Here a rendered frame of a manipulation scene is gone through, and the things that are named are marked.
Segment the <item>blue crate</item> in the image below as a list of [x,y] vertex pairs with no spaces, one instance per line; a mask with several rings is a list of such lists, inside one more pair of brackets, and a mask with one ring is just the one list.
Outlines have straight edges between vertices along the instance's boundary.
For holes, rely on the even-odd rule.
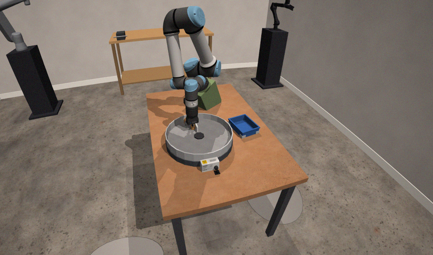
[[259,133],[260,126],[258,126],[251,118],[246,114],[238,115],[236,117],[228,118],[229,124],[234,131],[241,137],[249,137],[251,135]]

